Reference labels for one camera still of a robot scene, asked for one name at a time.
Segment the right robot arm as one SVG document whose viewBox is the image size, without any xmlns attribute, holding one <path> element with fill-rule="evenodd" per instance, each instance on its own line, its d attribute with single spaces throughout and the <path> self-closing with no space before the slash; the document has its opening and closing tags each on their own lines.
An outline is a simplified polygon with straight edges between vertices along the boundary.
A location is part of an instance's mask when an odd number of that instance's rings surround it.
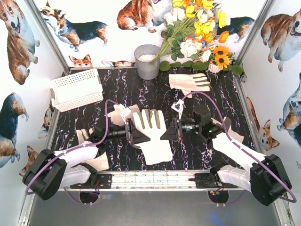
<svg viewBox="0 0 301 226">
<path fill-rule="evenodd" d="M 174 102 L 173 122 L 161 140 L 181 141 L 184 133 L 194 133 L 208 147 L 235 161 L 240 168 L 220 163 L 210 169 L 217 181 L 241 187 L 268 206 L 292 189 L 292 184 L 280 158 L 266 156 L 241 144 L 226 133 L 222 125 L 213 123 L 210 112 L 202 105 L 193 108 L 194 120 L 181 120 L 183 103 Z"/>
</svg>

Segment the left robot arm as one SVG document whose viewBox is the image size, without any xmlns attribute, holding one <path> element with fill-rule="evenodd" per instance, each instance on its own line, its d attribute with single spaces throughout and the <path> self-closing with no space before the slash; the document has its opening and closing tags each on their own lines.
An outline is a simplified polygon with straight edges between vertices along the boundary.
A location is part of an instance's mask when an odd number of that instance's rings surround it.
<svg viewBox="0 0 301 226">
<path fill-rule="evenodd" d="M 86 161 L 104 154 L 105 142 L 117 138 L 124 138 L 132 145 L 150 141 L 130 118 L 122 126 L 111 123 L 95 126 L 87 140 L 78 146 L 56 152 L 42 150 L 23 176 L 26 193 L 36 194 L 45 201 L 62 188 L 93 188 L 100 176 Z"/>
</svg>

